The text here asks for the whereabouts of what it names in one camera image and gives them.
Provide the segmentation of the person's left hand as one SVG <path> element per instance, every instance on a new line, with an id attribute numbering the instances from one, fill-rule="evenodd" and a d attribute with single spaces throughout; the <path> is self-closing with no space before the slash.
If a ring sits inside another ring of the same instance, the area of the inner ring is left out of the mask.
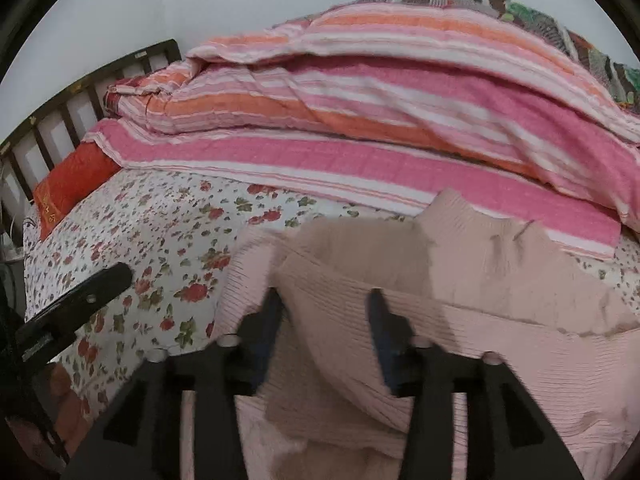
<path id="1" fill-rule="evenodd" d="M 82 402 L 72 389 L 70 374 L 60 363 L 49 363 L 32 378 L 32 386 L 53 429 L 64 443 L 68 456 L 72 457 L 89 431 L 90 424 L 82 414 Z M 8 418 L 9 427 L 23 451 L 31 460 L 48 469 L 61 465 L 27 415 L 28 412 Z"/>

